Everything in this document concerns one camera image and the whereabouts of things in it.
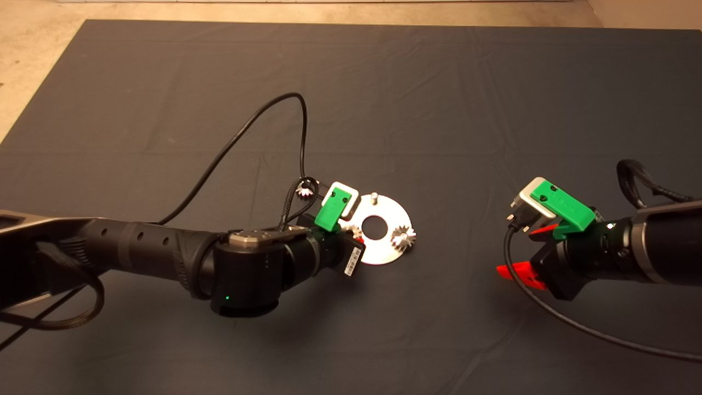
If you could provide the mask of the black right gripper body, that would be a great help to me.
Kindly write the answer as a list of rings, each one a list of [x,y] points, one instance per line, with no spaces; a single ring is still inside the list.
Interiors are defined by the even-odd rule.
[[[572,301],[587,283],[617,279],[616,260],[602,238],[579,235],[557,240],[553,230],[530,233],[530,240],[542,243],[530,258],[538,281],[558,300]]]

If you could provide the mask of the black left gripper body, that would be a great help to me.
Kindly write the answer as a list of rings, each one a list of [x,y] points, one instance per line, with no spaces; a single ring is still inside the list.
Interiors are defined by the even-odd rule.
[[[311,230],[311,245],[316,263],[311,276],[329,269],[349,278],[356,274],[361,266],[361,258],[366,250],[365,242],[355,238],[351,231],[327,231],[314,223],[313,215],[304,213],[298,219],[298,225]]]

